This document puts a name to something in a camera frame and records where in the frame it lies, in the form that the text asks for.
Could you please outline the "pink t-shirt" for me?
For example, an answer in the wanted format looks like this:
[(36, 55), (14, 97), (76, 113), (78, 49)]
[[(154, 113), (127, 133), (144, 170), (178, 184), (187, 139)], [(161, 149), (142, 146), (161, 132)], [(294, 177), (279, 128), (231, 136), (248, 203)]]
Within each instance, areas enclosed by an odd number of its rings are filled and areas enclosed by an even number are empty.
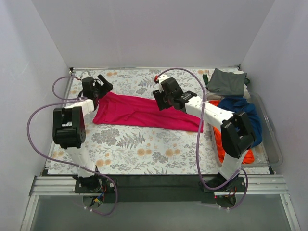
[(160, 111), (155, 100), (109, 92), (99, 100), (93, 123), (197, 132), (200, 118), (173, 107)]

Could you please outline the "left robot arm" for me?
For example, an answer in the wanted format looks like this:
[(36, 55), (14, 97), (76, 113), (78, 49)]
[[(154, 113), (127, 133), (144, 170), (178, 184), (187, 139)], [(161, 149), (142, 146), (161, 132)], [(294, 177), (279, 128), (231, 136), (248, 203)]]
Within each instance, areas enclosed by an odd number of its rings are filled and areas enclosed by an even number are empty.
[(97, 167), (91, 160), (85, 146), (86, 127), (84, 116), (94, 112), (99, 100), (113, 89), (113, 85), (102, 75), (97, 78), (81, 78), (82, 91), (78, 95), (79, 102), (53, 111), (52, 137), (55, 144), (71, 156), (73, 163), (85, 167), (78, 169), (76, 180), (81, 187), (90, 192), (98, 192), (102, 188), (102, 180), (95, 174)]

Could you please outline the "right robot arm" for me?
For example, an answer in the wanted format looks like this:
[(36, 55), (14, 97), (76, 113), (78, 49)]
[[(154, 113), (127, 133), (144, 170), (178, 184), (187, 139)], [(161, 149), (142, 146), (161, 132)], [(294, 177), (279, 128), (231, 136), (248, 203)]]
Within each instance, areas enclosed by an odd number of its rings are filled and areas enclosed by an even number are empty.
[(257, 138), (247, 113), (227, 111), (191, 91), (184, 92), (173, 77), (156, 76), (154, 82), (159, 86), (159, 89), (153, 92), (159, 110), (173, 107), (199, 117), (199, 128), (209, 123), (220, 130), (226, 153), (222, 166), (212, 180), (206, 182), (204, 178), (200, 178), (200, 182), (210, 191), (231, 190), (241, 171), (242, 161)]

